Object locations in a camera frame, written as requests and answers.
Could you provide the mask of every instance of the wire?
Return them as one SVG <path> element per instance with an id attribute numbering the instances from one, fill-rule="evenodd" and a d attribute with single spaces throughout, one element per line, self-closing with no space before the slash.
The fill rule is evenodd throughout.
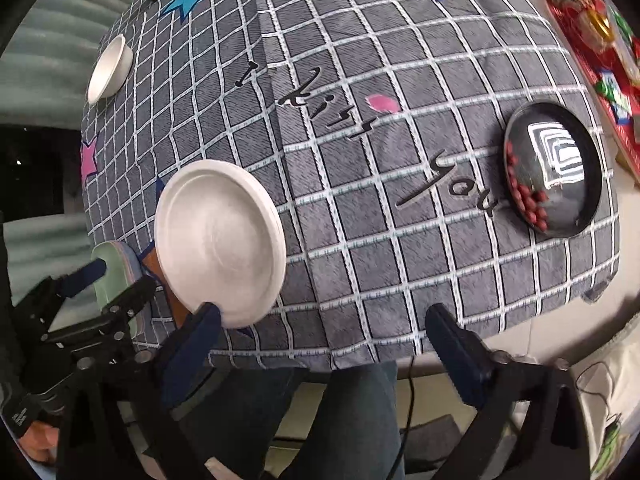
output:
<path id="1" fill-rule="evenodd" d="M 402 436 L 402 442 L 400 444 L 400 449 L 398 450 L 398 454 L 396 455 L 396 460 L 394 464 L 391 466 L 391 470 L 389 474 L 386 476 L 386 480 L 391 480 L 396 471 L 398 470 L 398 466 L 402 460 L 402 456 L 404 455 L 404 448 L 406 447 L 406 441 L 409 438 L 409 431 L 411 430 L 411 419 L 414 417 L 414 402 L 415 402 L 415 386 L 414 386 L 414 378 L 411 375 L 412 370 L 414 369 L 414 361 L 415 355 L 411 357 L 411 363 L 409 363 L 409 388 L 411 389 L 411 397 L 409 400 L 409 412 L 406 416 L 406 425 L 404 427 L 404 435 Z"/>

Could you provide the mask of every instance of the gray checkered tablecloth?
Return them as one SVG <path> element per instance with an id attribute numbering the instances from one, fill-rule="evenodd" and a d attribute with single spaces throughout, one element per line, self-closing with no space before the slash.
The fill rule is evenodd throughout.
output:
<path id="1" fill-rule="evenodd" d="M 215 158 L 267 189 L 286 234 L 284 286 L 252 336 L 220 337 L 213 365 L 328 370 L 422 353 L 431 303 L 491 336 L 617 271 L 612 161 L 595 107 L 529 0 L 200 0 L 183 23 L 178 12 L 159 17 L 170 1 L 137 0 L 102 40 L 124 34 L 134 67 L 116 96 L 85 108 L 98 173 L 83 197 L 94 242 L 124 240 L 140 254 L 158 178 Z M 238 88 L 250 60 L 258 69 Z M 317 68 L 306 107 L 278 104 Z M 376 112 L 374 94 L 398 110 Z M 574 111 L 603 161 L 600 208 L 571 240 L 528 230 L 505 200 L 503 128 L 535 99 Z M 349 105 L 348 120 L 326 126 Z M 438 164 L 455 170 L 397 208 L 433 178 L 440 150 Z M 459 176 L 477 184 L 469 196 L 451 195 Z M 485 203 L 497 200 L 491 216 L 476 207 L 484 190 Z M 161 288 L 145 320 L 137 342 L 157 347 L 174 327 Z"/>

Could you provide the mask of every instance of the person's leg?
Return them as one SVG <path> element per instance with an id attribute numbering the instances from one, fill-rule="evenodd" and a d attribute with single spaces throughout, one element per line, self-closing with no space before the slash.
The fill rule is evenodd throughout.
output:
<path id="1" fill-rule="evenodd" d="M 385 480 L 398 450 L 395 362 L 334 372 L 309 435 L 280 480 Z M 394 480 L 404 479 L 404 463 Z"/>
<path id="2" fill-rule="evenodd" d="M 255 480 L 305 375 L 304 368 L 232 370 L 178 423 L 203 462 L 215 457 L 242 480 Z"/>

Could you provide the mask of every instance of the white plate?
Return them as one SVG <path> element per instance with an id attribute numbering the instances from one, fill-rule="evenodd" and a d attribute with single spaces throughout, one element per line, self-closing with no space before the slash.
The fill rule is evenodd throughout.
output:
<path id="1" fill-rule="evenodd" d="M 224 327 L 241 328 L 275 303 L 286 266 L 280 216 L 239 166 L 199 160 L 172 176 L 156 208 L 155 240 L 168 285 L 191 312 L 209 301 Z"/>
<path id="2" fill-rule="evenodd" d="M 111 97 L 124 84 L 129 75 L 133 52 L 122 34 L 117 35 L 100 54 L 91 74 L 89 88 L 86 92 L 87 101 L 93 105 L 103 97 Z"/>

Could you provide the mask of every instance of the pink star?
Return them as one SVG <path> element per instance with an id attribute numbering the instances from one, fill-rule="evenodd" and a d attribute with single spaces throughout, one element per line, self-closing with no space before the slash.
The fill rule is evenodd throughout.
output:
<path id="1" fill-rule="evenodd" d="M 95 167 L 95 141 L 98 137 L 95 136 L 94 140 L 89 145 L 84 143 L 84 140 L 80 141 L 80 176 L 82 178 L 82 187 L 86 182 L 86 178 L 89 175 L 98 173 L 98 169 Z"/>

